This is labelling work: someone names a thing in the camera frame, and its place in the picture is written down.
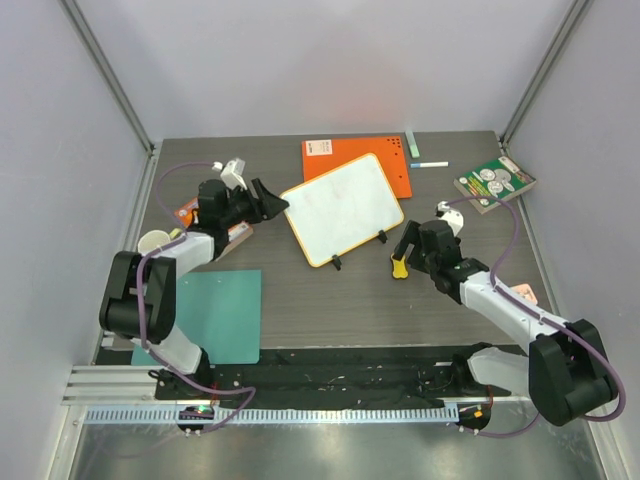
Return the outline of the orange cover booklet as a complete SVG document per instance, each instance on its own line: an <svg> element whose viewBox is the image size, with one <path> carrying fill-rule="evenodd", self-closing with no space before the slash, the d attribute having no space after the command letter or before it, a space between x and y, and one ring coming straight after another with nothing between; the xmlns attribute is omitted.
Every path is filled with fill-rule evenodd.
<svg viewBox="0 0 640 480"><path fill-rule="evenodd" d="M182 205L180 208L174 211L174 215L181 222L185 229L190 226L195 226L197 223L197 212L198 209L198 200L196 197L191 199L186 204ZM253 227L243 221L238 223L228 230L228 243L221 250L221 253L216 256L215 261L223 258L228 255L232 250L237 248L241 243L247 240L253 234Z"/></svg>

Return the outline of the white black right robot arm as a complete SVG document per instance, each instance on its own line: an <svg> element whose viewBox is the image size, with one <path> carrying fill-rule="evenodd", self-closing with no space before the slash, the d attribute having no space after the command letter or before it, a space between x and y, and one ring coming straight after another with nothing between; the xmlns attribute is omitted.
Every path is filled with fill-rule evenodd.
<svg viewBox="0 0 640 480"><path fill-rule="evenodd" d="M569 322L514 293L481 261L461 253L456 230L442 218L409 221L392 255L392 275L427 274L436 289L505 332L517 357L484 347L456 365L451 380L465 395L486 384L528 396L549 423L563 426L623 394L597 328Z"/></svg>

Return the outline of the black whiteboard stand foot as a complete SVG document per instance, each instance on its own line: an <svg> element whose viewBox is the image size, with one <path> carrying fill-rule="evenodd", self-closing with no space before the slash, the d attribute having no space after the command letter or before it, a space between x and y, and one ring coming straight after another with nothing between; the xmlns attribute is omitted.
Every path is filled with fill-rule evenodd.
<svg viewBox="0 0 640 480"><path fill-rule="evenodd" d="M340 271L342 269L342 262L340 260L340 257L337 255L333 255L331 257L331 264L337 271Z"/></svg>
<svg viewBox="0 0 640 480"><path fill-rule="evenodd" d="M377 234L377 238L378 240L382 243L382 244L386 244L388 241L388 237L387 234L384 230L380 230Z"/></svg>

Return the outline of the green highlighter marker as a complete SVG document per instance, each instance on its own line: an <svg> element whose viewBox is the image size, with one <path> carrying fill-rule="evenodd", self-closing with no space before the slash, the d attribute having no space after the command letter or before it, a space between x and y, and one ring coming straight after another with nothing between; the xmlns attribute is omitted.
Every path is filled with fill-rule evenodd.
<svg viewBox="0 0 640 480"><path fill-rule="evenodd" d="M412 130L405 131L405 138L409 148L410 155L413 159L420 157L419 147L417 145L414 132Z"/></svg>

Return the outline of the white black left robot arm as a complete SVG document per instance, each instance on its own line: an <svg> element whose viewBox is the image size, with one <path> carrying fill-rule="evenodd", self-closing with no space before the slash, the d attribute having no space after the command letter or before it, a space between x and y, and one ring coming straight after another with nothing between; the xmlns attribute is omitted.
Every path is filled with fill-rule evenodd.
<svg viewBox="0 0 640 480"><path fill-rule="evenodd" d="M213 375L206 351L176 325L178 279L217 260L230 244L230 228L271 220L289 207L261 180L251 184L247 189L230 188L221 180L202 182L185 231L146 254L116 253L108 275L98 316L101 328L138 341L193 399L211 391Z"/></svg>

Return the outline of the yellow bone-shaped eraser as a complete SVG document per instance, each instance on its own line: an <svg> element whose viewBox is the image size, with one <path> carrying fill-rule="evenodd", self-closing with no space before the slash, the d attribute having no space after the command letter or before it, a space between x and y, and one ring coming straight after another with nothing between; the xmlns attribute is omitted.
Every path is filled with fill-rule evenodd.
<svg viewBox="0 0 640 480"><path fill-rule="evenodd" d="M409 276L406 257L402 256L401 258L395 258L391 256L391 264L392 264L392 278L394 280L404 280Z"/></svg>

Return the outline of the light green mug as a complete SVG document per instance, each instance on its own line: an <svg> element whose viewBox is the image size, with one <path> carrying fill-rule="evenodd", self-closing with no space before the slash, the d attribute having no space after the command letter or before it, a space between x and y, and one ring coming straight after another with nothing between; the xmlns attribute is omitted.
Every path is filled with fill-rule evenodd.
<svg viewBox="0 0 640 480"><path fill-rule="evenodd" d="M176 238L178 238L183 231L179 228L175 228L170 232L163 230L150 230L143 234L137 243L137 252L141 255L147 255L151 251L166 246Z"/></svg>

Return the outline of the white blue-capped marker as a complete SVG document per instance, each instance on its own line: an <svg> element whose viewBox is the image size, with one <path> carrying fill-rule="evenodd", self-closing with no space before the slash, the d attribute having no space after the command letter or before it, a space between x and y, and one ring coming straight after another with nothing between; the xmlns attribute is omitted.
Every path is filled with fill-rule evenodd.
<svg viewBox="0 0 640 480"><path fill-rule="evenodd" d="M449 167L448 161L440 162L414 162L410 163L411 169L426 169L426 168L447 168Z"/></svg>

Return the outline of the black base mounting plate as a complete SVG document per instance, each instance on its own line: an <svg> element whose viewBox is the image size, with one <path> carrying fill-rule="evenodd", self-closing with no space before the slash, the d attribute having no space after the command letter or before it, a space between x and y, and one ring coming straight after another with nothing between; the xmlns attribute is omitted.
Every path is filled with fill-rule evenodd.
<svg viewBox="0 0 640 480"><path fill-rule="evenodd" d="M467 346L263 349L253 365L212 368L213 395L164 369L154 369L158 400L217 400L235 409L246 402L267 410L401 410L439 408L453 397L507 397L463 373Z"/></svg>

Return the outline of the teal cutting mat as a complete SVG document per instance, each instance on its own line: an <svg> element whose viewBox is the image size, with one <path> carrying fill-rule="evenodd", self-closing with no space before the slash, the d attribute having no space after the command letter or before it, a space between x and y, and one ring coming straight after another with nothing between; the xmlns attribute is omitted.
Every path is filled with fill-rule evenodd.
<svg viewBox="0 0 640 480"><path fill-rule="evenodd" d="M191 272L167 288L175 322L156 355L186 369L204 350L212 365L255 364L260 356L262 272Z"/></svg>

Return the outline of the green cover book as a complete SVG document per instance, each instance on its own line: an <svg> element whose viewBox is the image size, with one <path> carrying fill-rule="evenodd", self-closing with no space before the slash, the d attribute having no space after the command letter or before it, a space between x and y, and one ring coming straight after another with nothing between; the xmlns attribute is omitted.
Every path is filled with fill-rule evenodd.
<svg viewBox="0 0 640 480"><path fill-rule="evenodd" d="M453 185L485 214L499 206L498 199L510 201L532 189L535 177L508 156L500 156L458 177Z"/></svg>

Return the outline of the yellow-framed whiteboard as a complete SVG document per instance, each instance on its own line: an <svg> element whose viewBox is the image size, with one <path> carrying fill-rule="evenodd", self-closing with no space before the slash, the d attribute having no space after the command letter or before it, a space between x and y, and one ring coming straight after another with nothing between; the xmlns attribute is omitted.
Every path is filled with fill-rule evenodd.
<svg viewBox="0 0 640 480"><path fill-rule="evenodd" d="M401 209L377 157L367 154L280 195L284 211L308 264L331 263L401 225Z"/></svg>

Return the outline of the black whiteboard stand foot right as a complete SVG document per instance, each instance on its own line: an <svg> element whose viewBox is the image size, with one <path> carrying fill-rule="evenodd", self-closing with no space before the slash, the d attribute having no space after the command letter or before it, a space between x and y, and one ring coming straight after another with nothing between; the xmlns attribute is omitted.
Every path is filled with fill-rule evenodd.
<svg viewBox="0 0 640 480"><path fill-rule="evenodd" d="M384 230L380 230L377 234L377 238L378 240L382 243L382 244L386 244L388 241L388 237L387 234Z"/></svg>

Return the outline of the black whiteboard stand foot left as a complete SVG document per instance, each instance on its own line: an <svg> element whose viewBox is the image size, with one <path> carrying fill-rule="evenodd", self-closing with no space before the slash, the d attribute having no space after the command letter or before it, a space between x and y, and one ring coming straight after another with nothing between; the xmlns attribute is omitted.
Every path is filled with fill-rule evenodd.
<svg viewBox="0 0 640 480"><path fill-rule="evenodd" d="M337 271L340 271L342 269L342 262L340 260L340 257L337 255L333 255L331 257L331 264Z"/></svg>

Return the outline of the orange clipboard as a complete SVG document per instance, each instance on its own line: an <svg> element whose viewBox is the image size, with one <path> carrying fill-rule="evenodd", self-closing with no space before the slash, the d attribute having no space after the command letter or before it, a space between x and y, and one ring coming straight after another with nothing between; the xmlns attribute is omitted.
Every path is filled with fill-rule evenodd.
<svg viewBox="0 0 640 480"><path fill-rule="evenodd" d="M301 144L304 181L310 181L352 160L373 154L397 199L409 199L413 192L408 163L400 136L306 140Z"/></svg>

